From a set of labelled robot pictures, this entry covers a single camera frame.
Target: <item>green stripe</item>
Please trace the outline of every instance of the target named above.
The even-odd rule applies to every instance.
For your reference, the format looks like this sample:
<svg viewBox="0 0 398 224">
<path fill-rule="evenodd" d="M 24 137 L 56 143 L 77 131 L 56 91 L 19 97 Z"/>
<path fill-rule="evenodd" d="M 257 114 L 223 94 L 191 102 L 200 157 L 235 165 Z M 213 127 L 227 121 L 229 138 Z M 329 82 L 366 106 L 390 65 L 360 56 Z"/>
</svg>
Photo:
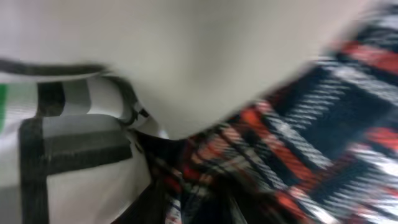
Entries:
<svg viewBox="0 0 398 224">
<path fill-rule="evenodd" d="M 6 119 L 6 96 L 7 85 L 0 84 L 0 133 L 4 127 L 4 121 Z"/>
</svg>

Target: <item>flannel shirt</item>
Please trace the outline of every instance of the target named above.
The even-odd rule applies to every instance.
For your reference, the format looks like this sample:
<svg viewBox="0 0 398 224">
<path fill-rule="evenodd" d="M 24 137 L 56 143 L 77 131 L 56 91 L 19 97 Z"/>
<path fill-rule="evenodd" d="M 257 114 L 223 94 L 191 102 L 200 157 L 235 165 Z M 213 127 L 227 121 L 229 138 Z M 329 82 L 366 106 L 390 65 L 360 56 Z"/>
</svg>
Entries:
<svg viewBox="0 0 398 224">
<path fill-rule="evenodd" d="M 169 188 L 168 224 L 398 223 L 397 109 L 388 1 L 339 50 L 230 119 L 186 141 L 140 140 Z"/>
<path fill-rule="evenodd" d="M 386 4 L 230 119 L 181 141 L 138 133 L 167 188 L 160 222 L 397 223 L 398 4 Z M 147 207 L 153 186 L 126 129 L 148 115 L 106 72 L 0 61 L 0 77 L 31 81 L 0 85 L 2 223 L 131 223 Z M 98 186 L 100 205 L 86 197 Z"/>
</svg>

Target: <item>checkered fabric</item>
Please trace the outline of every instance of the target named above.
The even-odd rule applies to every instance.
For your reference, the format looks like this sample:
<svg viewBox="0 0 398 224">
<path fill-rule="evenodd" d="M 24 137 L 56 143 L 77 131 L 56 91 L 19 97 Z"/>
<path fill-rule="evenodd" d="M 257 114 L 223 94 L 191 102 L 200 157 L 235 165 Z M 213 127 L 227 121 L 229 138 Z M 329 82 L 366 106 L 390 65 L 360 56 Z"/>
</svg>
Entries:
<svg viewBox="0 0 398 224">
<path fill-rule="evenodd" d="M 0 85 L 0 223 L 108 224 L 132 205 L 150 175 L 126 130 L 148 114 L 125 86 L 108 77 Z"/>
<path fill-rule="evenodd" d="M 225 122 L 140 140 L 166 223 L 398 223 L 398 2 Z"/>
</svg>

